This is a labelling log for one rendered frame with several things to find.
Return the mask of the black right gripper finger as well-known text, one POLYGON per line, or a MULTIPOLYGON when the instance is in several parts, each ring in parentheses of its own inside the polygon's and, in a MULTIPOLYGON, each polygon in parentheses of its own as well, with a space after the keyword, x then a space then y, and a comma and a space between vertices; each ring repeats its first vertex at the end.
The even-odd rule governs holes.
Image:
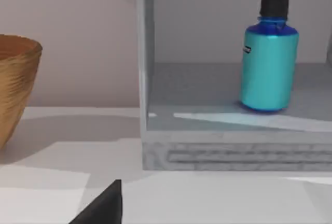
POLYGON ((115 180, 68 224, 122 224, 122 181, 115 180))

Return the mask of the grey open cabinet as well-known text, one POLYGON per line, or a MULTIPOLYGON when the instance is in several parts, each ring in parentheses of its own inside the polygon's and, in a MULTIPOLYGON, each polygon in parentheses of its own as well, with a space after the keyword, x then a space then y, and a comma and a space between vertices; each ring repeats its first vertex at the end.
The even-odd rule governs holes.
POLYGON ((147 170, 332 171, 332 0, 289 0, 299 33, 287 108, 240 102, 261 0, 137 0, 147 170))

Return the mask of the brown woven basket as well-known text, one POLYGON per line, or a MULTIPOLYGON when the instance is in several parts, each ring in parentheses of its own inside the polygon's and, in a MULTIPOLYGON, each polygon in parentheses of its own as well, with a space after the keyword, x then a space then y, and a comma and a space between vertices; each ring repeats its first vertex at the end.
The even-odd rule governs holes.
POLYGON ((0 34, 0 149, 10 140, 23 115, 42 50, 33 39, 0 34))

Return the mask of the teal bottle with black cap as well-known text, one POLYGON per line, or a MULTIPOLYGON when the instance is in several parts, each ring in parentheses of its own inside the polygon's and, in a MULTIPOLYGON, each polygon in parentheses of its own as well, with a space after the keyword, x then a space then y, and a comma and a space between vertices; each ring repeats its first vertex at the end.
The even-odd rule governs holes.
POLYGON ((253 110, 288 107, 299 42, 287 24, 289 0, 261 0, 258 22, 244 32, 240 102, 253 110))

